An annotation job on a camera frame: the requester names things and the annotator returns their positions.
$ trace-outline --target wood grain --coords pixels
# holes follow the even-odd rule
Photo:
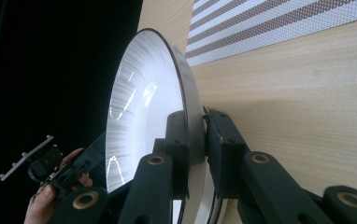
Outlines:
[[[144,1],[153,28],[185,52],[193,2]],[[192,67],[204,106],[228,113],[251,150],[305,189],[357,188],[357,22]],[[236,201],[223,223],[241,223]]]
[[[138,30],[152,28],[185,53],[193,1],[144,0]]]

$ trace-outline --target striped panel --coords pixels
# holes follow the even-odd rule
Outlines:
[[[190,66],[357,21],[357,0],[221,0],[193,5]]]

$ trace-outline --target small device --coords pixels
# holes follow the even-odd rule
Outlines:
[[[74,160],[63,161],[63,153],[55,144],[54,137],[47,139],[28,153],[23,152],[18,162],[12,163],[12,168],[0,175],[1,181],[6,180],[16,170],[28,164],[28,174],[38,183],[53,185],[58,192],[57,198],[61,200],[68,194],[72,187],[83,187],[79,182],[82,174],[90,172],[101,161],[104,161],[104,143],[106,135],[101,134],[89,147],[83,150]]]

